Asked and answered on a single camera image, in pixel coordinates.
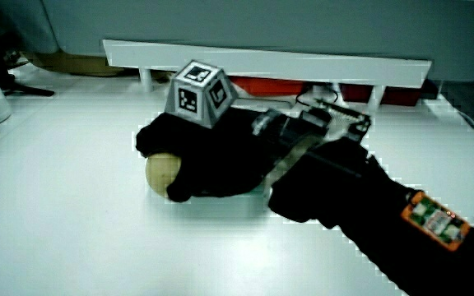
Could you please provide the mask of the person's right hand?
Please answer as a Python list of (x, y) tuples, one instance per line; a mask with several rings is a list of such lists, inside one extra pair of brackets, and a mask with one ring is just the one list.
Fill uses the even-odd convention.
[(154, 169), (148, 182), (174, 202), (230, 197), (263, 182), (293, 146), (294, 118), (278, 109), (234, 105), (238, 93), (225, 71), (192, 60), (170, 81), (165, 109), (136, 135), (137, 151)]

